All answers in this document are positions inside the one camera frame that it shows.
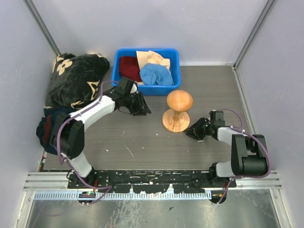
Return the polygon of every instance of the floral pillow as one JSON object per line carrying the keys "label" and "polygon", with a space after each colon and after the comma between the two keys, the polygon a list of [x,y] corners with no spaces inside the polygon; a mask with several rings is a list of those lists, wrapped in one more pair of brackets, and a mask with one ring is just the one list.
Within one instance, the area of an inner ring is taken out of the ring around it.
{"label": "floral pillow", "polygon": [[98,94],[98,87],[110,68],[106,58],[97,54],[57,57],[47,90],[46,107],[82,108]]}

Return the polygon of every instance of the blue bin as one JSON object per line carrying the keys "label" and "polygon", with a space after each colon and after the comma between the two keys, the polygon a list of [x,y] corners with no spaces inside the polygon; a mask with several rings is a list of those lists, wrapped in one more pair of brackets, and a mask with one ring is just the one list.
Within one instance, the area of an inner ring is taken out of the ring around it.
{"label": "blue bin", "polygon": [[173,78],[174,85],[139,85],[138,90],[145,96],[166,96],[173,90],[177,89],[181,85],[181,71],[180,71],[180,58],[179,53],[175,49],[152,49],[152,48],[140,48],[119,49],[116,52],[114,68],[112,72],[112,81],[120,81],[119,75],[119,58],[123,56],[136,57],[136,51],[154,51],[160,54],[164,58],[170,59],[170,71]]}

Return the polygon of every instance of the wall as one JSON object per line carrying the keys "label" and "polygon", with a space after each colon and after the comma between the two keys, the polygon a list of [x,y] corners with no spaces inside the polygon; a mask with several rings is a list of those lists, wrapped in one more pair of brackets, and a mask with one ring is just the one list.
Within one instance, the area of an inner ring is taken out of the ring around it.
{"label": "wall", "polygon": [[61,52],[176,48],[183,65],[235,62],[266,0],[34,0]]}
{"label": "wall", "polygon": [[0,221],[10,228],[27,173],[42,155],[35,133],[54,54],[21,0],[0,2],[0,31]]}
{"label": "wall", "polygon": [[239,72],[297,227],[303,227],[304,1],[278,0]]}

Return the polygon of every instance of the floor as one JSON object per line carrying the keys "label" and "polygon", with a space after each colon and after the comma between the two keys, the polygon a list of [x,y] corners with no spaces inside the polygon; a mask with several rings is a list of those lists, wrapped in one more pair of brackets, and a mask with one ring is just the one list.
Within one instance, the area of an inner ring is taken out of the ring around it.
{"label": "floor", "polygon": [[231,190],[217,206],[209,200],[36,200],[27,228],[278,228],[269,190]]}
{"label": "floor", "polygon": [[[213,109],[229,108],[245,114],[235,76],[230,66],[182,66],[181,89],[194,100],[188,111],[190,125],[209,117]],[[105,81],[111,79],[110,70]],[[230,159],[230,147],[211,137],[203,142],[184,133],[172,133],[162,125],[168,109],[165,96],[146,96],[152,111],[148,116],[131,116],[115,111],[94,123],[85,133],[85,155],[95,169],[201,169]],[[225,112],[227,125],[239,125],[238,118]],[[48,154],[44,169],[65,169]]]}

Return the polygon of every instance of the beige cloth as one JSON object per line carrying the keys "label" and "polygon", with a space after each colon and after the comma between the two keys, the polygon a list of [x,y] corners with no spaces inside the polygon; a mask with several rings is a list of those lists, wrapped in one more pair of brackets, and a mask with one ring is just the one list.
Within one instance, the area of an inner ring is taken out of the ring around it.
{"label": "beige cloth", "polygon": [[170,59],[163,58],[154,51],[136,51],[139,69],[141,70],[147,63],[159,64],[167,67],[170,71]]}

